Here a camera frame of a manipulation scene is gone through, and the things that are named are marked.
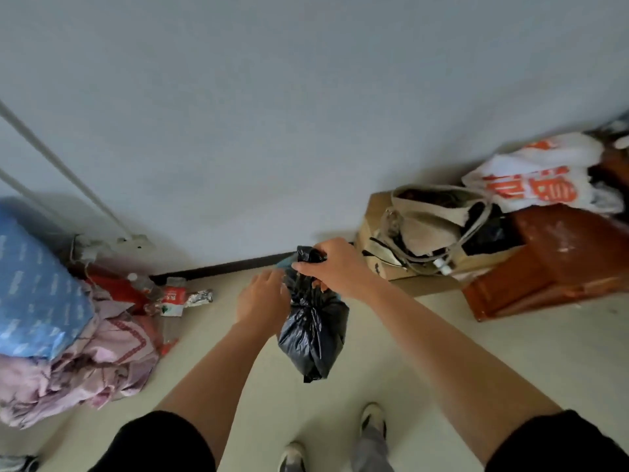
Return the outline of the pink patterned cloth pile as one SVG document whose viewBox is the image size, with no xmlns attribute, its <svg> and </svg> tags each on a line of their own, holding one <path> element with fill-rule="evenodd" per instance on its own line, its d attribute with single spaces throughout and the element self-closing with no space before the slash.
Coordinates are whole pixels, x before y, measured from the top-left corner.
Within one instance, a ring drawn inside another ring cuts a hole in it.
<svg viewBox="0 0 629 472">
<path fill-rule="evenodd" d="M 130 313 L 130 302 L 89 289 L 95 315 L 77 340 L 53 360 L 0 354 L 0 422 L 29 428 L 86 404 L 139 393 L 157 365 L 155 340 Z"/>
</svg>

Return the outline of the grey trouser leg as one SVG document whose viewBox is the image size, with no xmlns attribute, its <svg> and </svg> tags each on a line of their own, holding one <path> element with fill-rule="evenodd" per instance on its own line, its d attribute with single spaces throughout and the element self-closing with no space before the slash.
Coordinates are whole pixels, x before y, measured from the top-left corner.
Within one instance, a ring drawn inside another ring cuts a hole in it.
<svg viewBox="0 0 629 472">
<path fill-rule="evenodd" d="M 352 472 L 394 472 L 388 458 L 386 437 L 373 425 L 367 425 L 356 442 L 350 466 Z"/>
</svg>

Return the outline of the black plastic garbage bag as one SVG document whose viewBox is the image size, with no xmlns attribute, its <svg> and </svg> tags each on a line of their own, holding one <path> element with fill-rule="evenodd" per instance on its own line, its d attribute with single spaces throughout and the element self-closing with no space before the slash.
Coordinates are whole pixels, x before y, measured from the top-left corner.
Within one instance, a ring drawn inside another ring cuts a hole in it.
<svg viewBox="0 0 629 472">
<path fill-rule="evenodd" d="M 304 383 L 328 377 L 345 344 L 349 307 L 330 288 L 322 289 L 316 279 L 295 269 L 294 262 L 321 263 L 326 254 L 312 246 L 298 246 L 281 261 L 284 284 L 290 294 L 290 314 L 279 333 L 278 346 L 291 360 Z"/>
</svg>

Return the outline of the black baseboard strip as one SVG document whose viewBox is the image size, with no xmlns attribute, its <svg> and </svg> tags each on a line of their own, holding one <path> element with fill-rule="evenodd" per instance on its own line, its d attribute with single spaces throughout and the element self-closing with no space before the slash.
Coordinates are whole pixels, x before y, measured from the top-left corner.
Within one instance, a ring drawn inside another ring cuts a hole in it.
<svg viewBox="0 0 629 472">
<path fill-rule="evenodd" d="M 234 272 L 240 272 L 244 270 L 271 267 L 289 258 L 294 253 L 295 251 L 287 252 L 287 253 L 278 253 L 274 255 L 257 257 L 254 259 L 228 262 L 228 263 L 212 265 L 208 267 L 201 267 L 197 269 L 180 270 L 176 272 L 169 272 L 166 274 L 151 275 L 149 277 L 156 285 L 164 285 L 167 281 L 167 278 L 169 277 L 181 277 L 181 278 L 184 278 L 186 281 L 193 281 L 193 280 L 202 279 L 205 277 L 220 276 L 220 275 L 231 274 Z"/>
</svg>

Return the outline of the white and black sneaker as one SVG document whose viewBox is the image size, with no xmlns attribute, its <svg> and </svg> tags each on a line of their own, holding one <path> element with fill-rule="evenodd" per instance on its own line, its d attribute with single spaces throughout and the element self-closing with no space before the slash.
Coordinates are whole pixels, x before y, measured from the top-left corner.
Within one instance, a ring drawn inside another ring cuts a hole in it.
<svg viewBox="0 0 629 472">
<path fill-rule="evenodd" d="M 291 442 L 282 452 L 277 472 L 308 472 L 306 458 L 303 444 Z"/>
<path fill-rule="evenodd" d="M 386 442 L 388 436 L 386 414 L 382 406 L 376 402 L 366 404 L 360 419 L 361 434 L 371 429 L 376 430 L 382 440 Z"/>
</svg>

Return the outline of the black shirt sleeve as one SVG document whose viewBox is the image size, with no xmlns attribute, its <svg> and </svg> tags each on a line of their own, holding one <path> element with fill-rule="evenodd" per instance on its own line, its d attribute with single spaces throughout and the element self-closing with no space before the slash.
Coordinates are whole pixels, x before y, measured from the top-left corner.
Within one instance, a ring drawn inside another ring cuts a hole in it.
<svg viewBox="0 0 629 472">
<path fill-rule="evenodd" d="M 629 472 L 629 454 L 577 412 L 566 410 L 517 428 L 484 472 Z"/>
<path fill-rule="evenodd" d="M 216 463 L 189 421 L 156 411 L 122 426 L 88 472 L 216 472 Z"/>
</svg>

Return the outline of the brown cardboard box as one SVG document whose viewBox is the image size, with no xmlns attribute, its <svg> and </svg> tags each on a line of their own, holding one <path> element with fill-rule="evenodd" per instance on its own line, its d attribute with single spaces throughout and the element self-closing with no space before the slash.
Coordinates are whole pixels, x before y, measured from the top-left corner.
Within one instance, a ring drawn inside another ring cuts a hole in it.
<svg viewBox="0 0 629 472">
<path fill-rule="evenodd" d="M 380 277 L 461 277 L 487 272 L 522 248 L 511 218 L 485 194 L 407 185 L 371 194 L 355 246 Z"/>
</svg>

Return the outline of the reddish brown wooden cabinet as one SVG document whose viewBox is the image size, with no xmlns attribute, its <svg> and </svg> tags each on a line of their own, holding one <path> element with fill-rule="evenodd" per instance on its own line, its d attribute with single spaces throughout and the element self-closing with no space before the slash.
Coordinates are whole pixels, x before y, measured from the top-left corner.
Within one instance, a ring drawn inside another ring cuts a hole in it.
<svg viewBox="0 0 629 472">
<path fill-rule="evenodd" d="M 478 322 L 629 290 L 629 226 L 563 204 L 509 214 L 524 245 L 462 290 Z"/>
</svg>

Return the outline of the person's left hand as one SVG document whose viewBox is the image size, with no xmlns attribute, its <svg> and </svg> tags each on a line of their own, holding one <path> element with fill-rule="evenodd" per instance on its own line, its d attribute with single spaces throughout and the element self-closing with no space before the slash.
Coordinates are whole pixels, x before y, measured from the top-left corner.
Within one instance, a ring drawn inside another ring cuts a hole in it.
<svg viewBox="0 0 629 472">
<path fill-rule="evenodd" d="M 280 302 L 278 270 L 267 269 L 254 276 L 238 296 L 236 324 L 264 339 L 277 335 L 290 314 L 291 301 Z"/>
</svg>

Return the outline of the white orange printed plastic bag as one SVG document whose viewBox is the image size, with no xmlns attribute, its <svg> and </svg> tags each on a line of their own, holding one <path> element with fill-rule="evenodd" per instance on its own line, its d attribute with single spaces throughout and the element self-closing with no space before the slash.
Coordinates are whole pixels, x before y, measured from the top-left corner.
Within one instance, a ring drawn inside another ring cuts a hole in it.
<svg viewBox="0 0 629 472">
<path fill-rule="evenodd" d="M 620 214 L 625 201 L 603 182 L 593 184 L 588 169 L 602 158 L 604 145 L 581 132 L 551 136 L 511 153 L 495 153 L 462 177 L 483 190 L 503 213 L 530 206 L 563 204 L 597 214 Z"/>
</svg>

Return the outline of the beige canvas tote bag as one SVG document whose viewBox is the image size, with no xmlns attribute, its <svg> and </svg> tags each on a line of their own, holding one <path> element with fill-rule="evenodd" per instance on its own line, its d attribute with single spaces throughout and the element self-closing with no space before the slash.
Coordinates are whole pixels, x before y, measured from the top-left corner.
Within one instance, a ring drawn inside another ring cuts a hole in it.
<svg viewBox="0 0 629 472">
<path fill-rule="evenodd" d="M 442 276 L 433 265 L 441 257 L 452 268 L 453 254 L 492 210 L 490 194 L 459 186 L 405 185 L 390 200 L 362 253 L 417 276 Z"/>
</svg>

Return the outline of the person's right forearm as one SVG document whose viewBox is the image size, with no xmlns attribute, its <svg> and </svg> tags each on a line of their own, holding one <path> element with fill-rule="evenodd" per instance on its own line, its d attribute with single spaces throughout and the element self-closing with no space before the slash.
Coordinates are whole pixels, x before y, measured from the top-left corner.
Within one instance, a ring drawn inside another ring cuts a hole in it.
<svg viewBox="0 0 629 472">
<path fill-rule="evenodd" d="M 484 466 L 525 422 L 562 412 L 507 364 L 395 285 L 375 277 L 353 295 L 378 316 Z"/>
</svg>

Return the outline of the white wall pipe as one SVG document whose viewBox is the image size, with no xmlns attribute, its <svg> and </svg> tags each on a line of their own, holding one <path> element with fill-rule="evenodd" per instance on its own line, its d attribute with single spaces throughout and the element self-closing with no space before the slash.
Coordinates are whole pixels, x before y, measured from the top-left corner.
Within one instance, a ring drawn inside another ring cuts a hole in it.
<svg viewBox="0 0 629 472">
<path fill-rule="evenodd" d="M 118 229 L 130 242 L 134 232 L 130 229 L 106 203 L 84 183 L 75 172 L 63 162 L 59 156 L 2 100 L 0 97 L 0 118 L 2 118 L 20 137 L 34 148 L 61 176 L 70 182 Z"/>
<path fill-rule="evenodd" d="M 79 233 L 73 222 L 46 205 L 36 193 L 0 167 L 0 206 L 10 211 L 34 235 L 48 243 L 73 239 Z"/>
</svg>

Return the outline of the red plastic bag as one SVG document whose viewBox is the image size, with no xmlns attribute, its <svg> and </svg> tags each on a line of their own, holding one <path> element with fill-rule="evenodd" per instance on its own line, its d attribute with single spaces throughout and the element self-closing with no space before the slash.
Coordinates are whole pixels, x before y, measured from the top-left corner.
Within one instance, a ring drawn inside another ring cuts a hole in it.
<svg viewBox="0 0 629 472">
<path fill-rule="evenodd" d="M 100 274 L 92 275 L 87 279 L 91 285 L 96 285 L 105 290 L 113 301 L 132 303 L 130 309 L 132 315 L 146 316 L 145 306 L 149 303 L 148 298 L 136 290 L 129 280 L 121 277 L 104 276 Z"/>
</svg>

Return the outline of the crushed red label bottle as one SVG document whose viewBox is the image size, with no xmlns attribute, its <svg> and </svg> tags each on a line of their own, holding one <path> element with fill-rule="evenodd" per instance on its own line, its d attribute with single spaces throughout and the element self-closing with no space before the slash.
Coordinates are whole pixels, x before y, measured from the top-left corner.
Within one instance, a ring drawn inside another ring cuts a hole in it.
<svg viewBox="0 0 629 472">
<path fill-rule="evenodd" d="M 195 292 L 187 290 L 187 280 L 183 277 L 168 277 L 162 287 L 159 315 L 165 318 L 178 318 L 186 308 L 208 305 L 214 300 L 212 289 Z"/>
</svg>

